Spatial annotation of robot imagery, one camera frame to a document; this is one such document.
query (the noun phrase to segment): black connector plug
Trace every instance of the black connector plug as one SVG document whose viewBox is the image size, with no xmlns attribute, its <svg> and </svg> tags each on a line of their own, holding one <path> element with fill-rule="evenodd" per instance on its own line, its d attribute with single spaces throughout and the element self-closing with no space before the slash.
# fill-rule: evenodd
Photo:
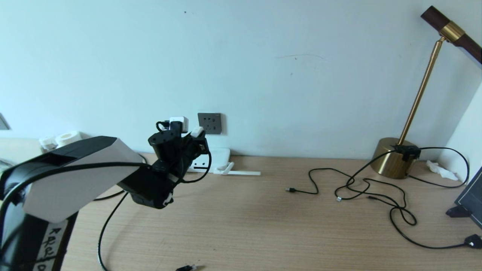
<svg viewBox="0 0 482 271">
<path fill-rule="evenodd" d="M 198 267 L 196 265 L 186 265 L 181 268 L 176 269 L 176 271 L 195 271 Z"/>
<path fill-rule="evenodd" d="M 395 145 L 392 147 L 397 153 L 403 155 L 402 160 L 405 162 L 409 160 L 409 157 L 418 159 L 420 157 L 420 153 L 422 152 L 422 150 L 417 146 Z"/>
<path fill-rule="evenodd" d="M 480 249 L 482 248 L 482 237 L 477 234 L 474 234 L 465 238 L 464 243 L 470 246 L 471 248 Z"/>
</svg>

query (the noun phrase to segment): wall socket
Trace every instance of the wall socket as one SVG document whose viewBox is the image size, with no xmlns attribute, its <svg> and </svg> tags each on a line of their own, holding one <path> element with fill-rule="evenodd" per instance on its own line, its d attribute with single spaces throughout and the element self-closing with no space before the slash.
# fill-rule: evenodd
<svg viewBox="0 0 482 271">
<path fill-rule="evenodd" d="M 221 134 L 221 113 L 198 113 L 198 119 L 199 126 L 204 128 L 206 134 Z"/>
<path fill-rule="evenodd" d="M 10 130 L 10 127 L 8 127 L 7 122 L 3 118 L 3 116 L 0 114 L 0 130 Z"/>
</svg>

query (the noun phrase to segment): wooden tabletop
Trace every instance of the wooden tabletop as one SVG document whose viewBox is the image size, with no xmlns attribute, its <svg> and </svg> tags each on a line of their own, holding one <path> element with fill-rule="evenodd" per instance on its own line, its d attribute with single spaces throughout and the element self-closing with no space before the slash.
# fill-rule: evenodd
<svg viewBox="0 0 482 271">
<path fill-rule="evenodd" d="M 155 157 L 149 155 L 148 159 L 153 162 Z M 364 196 L 337 202 L 334 190 L 347 179 L 340 174 L 314 173 L 318 195 L 284 190 L 314 190 L 308 179 L 311 168 L 334 167 L 352 174 L 366 161 L 231 159 L 236 170 L 257 170 L 262 175 L 209 174 L 198 183 L 179 185 L 174 203 L 162 210 L 126 198 L 104 234 L 102 255 L 109 270 L 175 271 L 188 264 L 202 265 L 203 271 L 482 270 L 481 250 L 431 250 L 409 243 L 395 231 L 388 218 L 390 207 L 383 203 Z M 429 172 L 422 162 L 415 165 L 412 174 L 457 184 Z M 481 234 L 470 219 L 445 215 L 463 188 L 387 179 L 370 168 L 359 177 L 386 180 L 407 192 L 408 208 L 418 225 L 408 226 L 399 214 L 395 220 L 420 243 L 459 244 L 469 235 Z M 370 191 L 402 200 L 397 189 L 386 185 L 374 183 Z M 101 270 L 96 255 L 99 232 L 120 198 L 92 202 L 81 209 L 63 270 Z"/>
</svg>

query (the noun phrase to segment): white plastic part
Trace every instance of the white plastic part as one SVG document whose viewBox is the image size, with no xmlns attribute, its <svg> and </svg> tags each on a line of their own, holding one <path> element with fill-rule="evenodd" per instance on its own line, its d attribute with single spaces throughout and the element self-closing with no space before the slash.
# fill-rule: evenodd
<svg viewBox="0 0 482 271">
<path fill-rule="evenodd" d="M 220 174 L 220 175 L 251 175 L 251 176 L 259 176 L 261 175 L 260 171 L 236 171 L 231 170 L 234 166 L 234 162 L 229 162 L 229 156 L 231 153 L 230 149 L 226 148 L 218 148 L 218 149 L 211 149 L 211 168 L 209 169 L 210 173 Z M 196 168 L 196 167 L 207 167 L 209 163 L 209 157 L 207 155 L 201 155 L 196 160 L 193 161 L 191 167 L 187 171 L 189 172 L 206 172 L 205 169 Z"/>
<path fill-rule="evenodd" d="M 203 131 L 204 131 L 204 128 L 202 128 L 201 126 L 196 127 L 196 128 L 194 128 L 194 130 L 192 130 L 191 136 L 192 137 L 198 137 Z"/>
<path fill-rule="evenodd" d="M 55 136 L 45 136 L 39 139 L 40 146 L 46 151 L 51 151 L 57 147 Z"/>
<path fill-rule="evenodd" d="M 169 123 L 171 122 L 182 122 L 182 133 L 187 133 L 189 130 L 189 120 L 186 117 L 171 117 Z"/>
<path fill-rule="evenodd" d="M 167 206 L 169 202 L 171 202 L 171 199 L 173 198 L 172 192 L 169 193 L 169 196 L 167 196 L 166 200 L 162 203 L 162 205 Z"/>
<path fill-rule="evenodd" d="M 117 139 L 110 146 L 75 160 L 65 167 L 104 162 L 141 163 L 142 158 Z M 45 177 L 29 186 L 23 209 L 29 215 L 50 223 L 58 223 L 79 211 L 138 168 L 91 168 Z"/>
<path fill-rule="evenodd" d="M 57 143 L 57 148 L 63 147 L 68 145 L 72 142 L 82 140 L 79 131 L 72 131 L 65 134 L 61 134 L 55 138 L 55 142 Z"/>
<path fill-rule="evenodd" d="M 175 183 L 175 182 L 177 182 L 177 181 L 179 180 L 179 177 L 174 176 L 174 174 L 171 174 L 171 173 L 169 173 L 169 174 L 167 175 L 167 178 L 168 178 L 169 180 L 171 180 L 171 182 L 173 182 L 173 183 Z"/>
</svg>

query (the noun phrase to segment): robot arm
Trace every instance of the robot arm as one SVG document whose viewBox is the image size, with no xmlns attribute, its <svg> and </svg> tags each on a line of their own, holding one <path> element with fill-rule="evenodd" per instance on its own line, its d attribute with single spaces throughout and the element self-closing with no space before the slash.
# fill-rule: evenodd
<svg viewBox="0 0 482 271">
<path fill-rule="evenodd" d="M 172 203 L 192 161 L 210 153 L 201 127 L 181 136 L 186 118 L 158 124 L 163 127 L 148 140 L 158 157 L 152 166 L 120 139 L 98 136 L 5 171 L 0 271 L 60 270 L 78 211 L 116 184 L 138 204 L 162 209 Z"/>
</svg>

